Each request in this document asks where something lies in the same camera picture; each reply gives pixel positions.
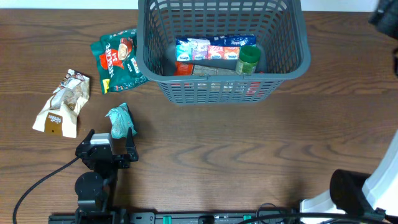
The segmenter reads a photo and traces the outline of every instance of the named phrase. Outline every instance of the green jar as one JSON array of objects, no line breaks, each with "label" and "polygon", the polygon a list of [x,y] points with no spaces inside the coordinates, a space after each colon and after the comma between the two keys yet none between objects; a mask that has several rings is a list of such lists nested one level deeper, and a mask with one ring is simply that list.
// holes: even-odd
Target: green jar
[{"label": "green jar", "polygon": [[243,46],[239,52],[238,62],[236,63],[236,72],[239,75],[252,74],[256,71],[259,63],[261,51],[257,47]]}]

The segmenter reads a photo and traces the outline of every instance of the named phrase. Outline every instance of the white robot part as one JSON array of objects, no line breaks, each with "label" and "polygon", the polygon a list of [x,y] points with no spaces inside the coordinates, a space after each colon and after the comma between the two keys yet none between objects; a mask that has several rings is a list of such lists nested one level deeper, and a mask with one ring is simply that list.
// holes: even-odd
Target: white robot part
[{"label": "white robot part", "polygon": [[[337,209],[336,205],[331,201],[329,190],[314,198],[303,200],[300,203],[300,212],[345,214],[343,210]],[[318,224],[328,220],[329,218],[301,218],[301,222],[304,222],[306,224]]]},{"label": "white robot part", "polygon": [[94,134],[93,137],[91,137],[90,144],[109,144],[113,153],[113,142],[110,133]]},{"label": "white robot part", "polygon": [[373,209],[381,208],[387,215],[398,216],[398,131],[362,192]]}]

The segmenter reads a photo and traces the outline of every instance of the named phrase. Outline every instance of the crumpled plastic bag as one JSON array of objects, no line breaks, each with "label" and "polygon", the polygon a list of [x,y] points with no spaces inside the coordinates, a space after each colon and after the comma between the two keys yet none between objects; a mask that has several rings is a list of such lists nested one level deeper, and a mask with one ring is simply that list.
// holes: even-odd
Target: crumpled plastic bag
[{"label": "crumpled plastic bag", "polygon": [[90,79],[72,69],[54,90],[42,111],[37,115],[33,129],[48,134],[75,138],[77,117],[90,97]]},{"label": "crumpled plastic bag", "polygon": [[105,116],[109,116],[112,123],[112,138],[126,138],[129,128],[132,129],[132,135],[137,134],[130,117],[129,107],[126,103],[122,103],[120,106],[112,108]]}]

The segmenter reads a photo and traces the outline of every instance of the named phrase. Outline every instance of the wooden table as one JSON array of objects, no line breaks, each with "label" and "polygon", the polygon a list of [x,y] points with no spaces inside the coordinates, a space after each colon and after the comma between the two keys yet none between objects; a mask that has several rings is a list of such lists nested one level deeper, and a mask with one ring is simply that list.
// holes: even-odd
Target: wooden table
[{"label": "wooden table", "polygon": [[[397,42],[369,14],[306,12],[310,70],[253,105],[177,106],[156,83],[102,95],[89,45],[135,27],[137,11],[0,10],[0,223],[19,197],[75,157],[93,128],[111,130],[109,109],[127,102],[140,161],[121,170],[115,204],[165,211],[298,206],[328,189],[336,169],[372,172],[398,128]],[[76,139],[32,129],[37,113],[73,68],[91,77]],[[19,223],[74,212],[77,162],[37,187]]]}]

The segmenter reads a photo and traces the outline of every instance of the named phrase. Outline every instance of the nescafe coffee packet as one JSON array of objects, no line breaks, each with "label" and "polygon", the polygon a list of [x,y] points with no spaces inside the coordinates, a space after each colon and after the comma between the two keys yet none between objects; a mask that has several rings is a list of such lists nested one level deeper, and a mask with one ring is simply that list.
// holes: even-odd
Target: nescafe coffee packet
[{"label": "nescafe coffee packet", "polygon": [[97,61],[102,94],[133,89],[149,81],[136,62],[137,30],[106,34],[90,45]]}]

